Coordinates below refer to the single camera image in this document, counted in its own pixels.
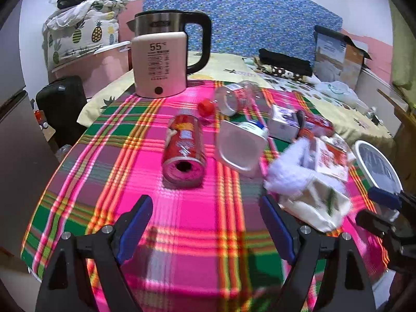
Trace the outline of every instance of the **black kettle handle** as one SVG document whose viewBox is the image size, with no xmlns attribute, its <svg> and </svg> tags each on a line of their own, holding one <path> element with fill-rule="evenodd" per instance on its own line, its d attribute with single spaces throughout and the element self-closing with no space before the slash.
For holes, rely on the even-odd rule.
<svg viewBox="0 0 416 312">
<path fill-rule="evenodd" d="M 209 16 L 198 11 L 187 11 L 183 14 L 183 22 L 196 23 L 202 27 L 202 56 L 198 62 L 186 68 L 186 74 L 193 74 L 201 70 L 209 61 L 211 52 L 212 23 Z"/>
</svg>

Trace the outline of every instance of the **pink wall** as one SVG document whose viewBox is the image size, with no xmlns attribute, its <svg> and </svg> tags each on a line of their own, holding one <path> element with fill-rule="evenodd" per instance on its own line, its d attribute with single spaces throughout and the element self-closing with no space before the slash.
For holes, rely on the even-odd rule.
<svg viewBox="0 0 416 312">
<path fill-rule="evenodd" d="M 134 33 L 130 31 L 126 22 L 133 20 L 134 15 L 140 13 L 143 10 L 143 0 L 130 1 L 126 9 L 118 16 L 119 20 L 119 42 L 131 41 L 134 37 Z"/>
<path fill-rule="evenodd" d="M 373 60 L 367 60 L 367 65 L 379 78 L 390 83 L 392 73 L 393 46 L 368 36 L 350 34 L 344 29 L 341 33 L 348 35 L 353 40 L 366 43 L 368 53 Z"/>
</svg>

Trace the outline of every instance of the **blue gripper pad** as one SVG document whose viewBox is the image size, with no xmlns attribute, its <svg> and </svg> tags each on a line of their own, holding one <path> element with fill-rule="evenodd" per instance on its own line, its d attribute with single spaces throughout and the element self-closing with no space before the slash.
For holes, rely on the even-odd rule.
<svg viewBox="0 0 416 312">
<path fill-rule="evenodd" d="M 119 251 L 116 255 L 116 260 L 120 265 L 133 257 L 137 244 L 139 243 L 153 213 L 153 201 L 149 196 L 146 196 L 145 198 L 143 196 L 140 197 L 138 204 L 140 204 L 140 201 L 142 201 L 140 208 L 131 218 L 130 223 L 120 237 Z"/>
<path fill-rule="evenodd" d="M 400 210 L 401 208 L 401 202 L 398 195 L 379 189 L 375 186 L 368 190 L 368 198 L 392 210 Z"/>
<path fill-rule="evenodd" d="M 260 198 L 259 206 L 261 216 L 269 230 L 279 256 L 293 265 L 296 260 L 296 254 L 293 248 L 293 239 L 288 229 L 266 196 Z"/>
</svg>

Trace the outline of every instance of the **refrigerator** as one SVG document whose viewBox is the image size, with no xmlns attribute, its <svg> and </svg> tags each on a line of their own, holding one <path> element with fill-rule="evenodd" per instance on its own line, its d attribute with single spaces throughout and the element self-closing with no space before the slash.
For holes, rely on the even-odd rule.
<svg viewBox="0 0 416 312">
<path fill-rule="evenodd" d="M 21 4 L 0 29 L 0 247 L 17 257 L 39 198 L 58 167 L 24 90 Z"/>
</svg>

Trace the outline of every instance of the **screw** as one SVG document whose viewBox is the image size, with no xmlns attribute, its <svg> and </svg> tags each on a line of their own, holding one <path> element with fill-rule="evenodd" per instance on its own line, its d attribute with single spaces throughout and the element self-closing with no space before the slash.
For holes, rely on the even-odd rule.
<svg viewBox="0 0 416 312">
<path fill-rule="evenodd" d="M 302 232 L 304 235 L 308 235 L 311 233 L 311 228 L 307 225 L 303 225 L 300 227 L 300 232 Z"/>
<path fill-rule="evenodd" d="M 61 234 L 61 238 L 62 239 L 69 239 L 69 237 L 71 237 L 72 236 L 72 234 L 70 233 L 70 232 L 68 232 L 68 231 L 66 231 L 66 232 L 64 232 L 64 233 L 62 233 Z"/>
<path fill-rule="evenodd" d="M 341 233 L 341 237 L 344 238 L 346 241 L 351 239 L 351 235 L 348 232 Z"/>
<path fill-rule="evenodd" d="M 113 227 L 111 225 L 104 225 L 101 228 L 101 231 L 105 234 L 109 234 L 109 233 L 111 233 L 111 231 L 113 231 Z"/>
</svg>

